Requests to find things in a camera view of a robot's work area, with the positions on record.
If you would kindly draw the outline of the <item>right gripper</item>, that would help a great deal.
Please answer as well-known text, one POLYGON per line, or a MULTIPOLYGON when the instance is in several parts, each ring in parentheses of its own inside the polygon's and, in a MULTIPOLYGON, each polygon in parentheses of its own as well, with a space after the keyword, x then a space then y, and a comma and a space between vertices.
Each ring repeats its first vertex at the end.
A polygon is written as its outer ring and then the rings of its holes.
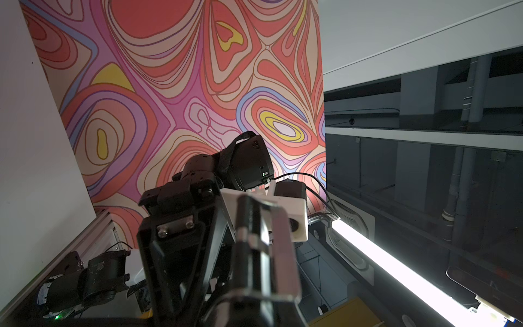
POLYGON ((212 179, 172 181, 145 191, 138 230, 156 326, 197 326, 228 225, 212 179))

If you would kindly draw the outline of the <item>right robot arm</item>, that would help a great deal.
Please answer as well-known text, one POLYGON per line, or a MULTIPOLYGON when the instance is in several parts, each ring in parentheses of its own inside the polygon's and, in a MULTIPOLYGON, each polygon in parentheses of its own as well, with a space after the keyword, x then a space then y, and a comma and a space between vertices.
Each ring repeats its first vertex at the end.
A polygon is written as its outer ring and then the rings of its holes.
POLYGON ((156 326, 216 324, 226 302, 242 326, 271 326, 270 259, 243 232, 258 234, 261 209, 246 190, 273 176, 261 136, 239 135, 214 155, 196 155, 169 183, 143 193, 148 217, 137 234, 156 326))

